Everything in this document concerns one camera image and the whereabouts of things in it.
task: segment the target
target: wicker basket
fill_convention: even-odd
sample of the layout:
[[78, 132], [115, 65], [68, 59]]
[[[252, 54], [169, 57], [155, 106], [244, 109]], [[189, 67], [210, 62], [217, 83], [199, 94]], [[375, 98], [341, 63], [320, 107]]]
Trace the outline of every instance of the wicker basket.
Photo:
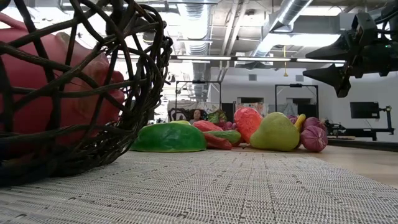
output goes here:
[[[80, 174], [94, 167], [112, 163], [127, 151], [128, 146], [135, 140], [137, 132], [147, 124], [147, 115], [160, 105], [160, 93], [166, 82], [165, 74], [167, 74], [173, 43], [171, 38], [163, 35], [165, 22], [159, 13], [150, 6], [138, 5], [133, 0], [126, 0], [127, 9], [122, 7], [121, 1], [114, 0], [111, 2], [99, 0], [96, 4], [89, 0], [71, 0], [70, 2], [75, 10], [73, 19], [36, 30], [23, 0], [15, 0], [29, 35], [8, 43], [0, 42], [0, 55], [12, 55], [15, 58], [42, 66], [47, 82], [42, 88], [34, 90], [11, 86], [5, 69], [6, 65], [0, 57], [0, 96], [3, 102], [2, 108], [0, 105], [0, 151], [12, 150], [16, 144], [27, 146], [26, 152], [22, 155], [0, 157], [0, 187], [23, 184], [50, 176]], [[7, 1], [0, 2], [0, 11], [8, 7], [8, 3]], [[90, 10], [83, 12], [80, 4], [89, 7]], [[113, 7], [113, 13], [110, 16], [107, 16], [102, 10], [108, 4]], [[88, 22], [88, 18], [94, 14], [99, 14], [106, 21], [108, 36], [100, 36]], [[85, 57], [85, 60], [77, 66], [71, 67], [69, 65], [75, 43], [76, 28], [80, 23], [98, 43]], [[66, 28], [72, 28], [70, 44], [65, 63], [60, 64], [48, 59], [43, 43], [38, 37]], [[137, 49], [127, 47], [124, 39], [131, 35], [136, 41], [139, 32], [154, 32], [152, 45], [144, 50], [137, 43]], [[34, 43], [38, 56], [18, 50], [19, 47], [31, 42]], [[111, 75], [119, 51], [123, 52], [126, 59], [129, 78], [121, 83], [111, 83]], [[82, 70], [101, 52], [111, 55], [111, 60], [104, 83], [96, 83]], [[131, 54], [139, 55], [136, 71], [132, 70]], [[61, 71], [63, 75], [56, 77], [53, 70]], [[64, 86], [76, 77], [87, 83], [91, 90], [65, 92]], [[114, 89], [123, 90], [127, 95], [124, 103], [116, 101], [109, 94], [109, 91]], [[23, 97], [14, 101], [16, 94], [23, 95]], [[32, 100], [44, 96], [52, 99], [52, 111], [46, 129], [39, 133], [16, 133], [12, 124], [15, 113], [23, 110]], [[62, 113], [60, 108], [63, 101], [66, 98], [87, 96], [95, 96], [97, 99], [90, 122], [60, 126]], [[117, 121], [106, 125], [97, 123], [103, 101], [108, 101], [121, 111]], [[84, 133], [80, 141], [71, 144], [58, 143], [59, 136], [78, 131]]]

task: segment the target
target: woven floor mat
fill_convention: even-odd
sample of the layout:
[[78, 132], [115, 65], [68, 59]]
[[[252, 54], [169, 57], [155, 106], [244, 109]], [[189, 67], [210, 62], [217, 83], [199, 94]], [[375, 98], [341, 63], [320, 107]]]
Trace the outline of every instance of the woven floor mat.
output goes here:
[[129, 152], [0, 189], [3, 222], [398, 223], [398, 190], [306, 154]]

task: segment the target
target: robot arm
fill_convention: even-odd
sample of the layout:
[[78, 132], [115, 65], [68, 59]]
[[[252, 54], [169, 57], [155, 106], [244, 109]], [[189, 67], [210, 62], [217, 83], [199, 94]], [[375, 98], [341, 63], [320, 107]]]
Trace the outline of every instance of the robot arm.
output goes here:
[[398, 0], [389, 3], [381, 16], [373, 19], [368, 13], [355, 15], [351, 30], [326, 47], [306, 54], [306, 58], [344, 60], [342, 67], [334, 64], [328, 68], [307, 70], [303, 75], [335, 88], [337, 97], [346, 97], [351, 84], [350, 77], [362, 78], [365, 73], [379, 73], [385, 77], [398, 70]]

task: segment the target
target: exposed ductwork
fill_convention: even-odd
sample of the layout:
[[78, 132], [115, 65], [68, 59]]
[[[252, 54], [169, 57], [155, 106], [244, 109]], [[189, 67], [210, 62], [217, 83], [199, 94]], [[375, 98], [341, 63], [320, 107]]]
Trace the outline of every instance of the exposed ductwork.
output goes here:
[[[277, 35], [269, 35], [270, 32], [292, 32], [294, 22], [299, 17], [300, 13], [311, 4], [312, 0], [283, 0], [280, 5], [280, 9], [267, 16], [266, 22], [264, 23], [262, 34], [263, 40], [257, 46], [255, 50], [251, 52], [252, 57], [265, 57], [273, 46], [279, 43]], [[264, 67], [258, 62], [247, 63], [239, 65], [237, 67], [243, 67], [247, 69], [261, 68]]]
[[[185, 43], [187, 54], [208, 55], [210, 45], [201, 41], [208, 38], [210, 34], [210, 10], [209, 4], [178, 4], [178, 10], [182, 17], [184, 38], [192, 41]], [[192, 63], [194, 80], [209, 80], [210, 66], [207, 63]], [[203, 85], [193, 85], [195, 98], [203, 99], [207, 96], [203, 91]]]

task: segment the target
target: person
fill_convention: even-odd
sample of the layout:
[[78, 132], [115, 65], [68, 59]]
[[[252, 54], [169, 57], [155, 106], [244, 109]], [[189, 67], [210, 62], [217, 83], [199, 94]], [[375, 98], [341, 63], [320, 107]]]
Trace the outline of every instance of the person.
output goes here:
[[195, 110], [193, 112], [193, 119], [189, 121], [190, 124], [193, 124], [194, 122], [200, 121], [201, 113], [200, 110]]

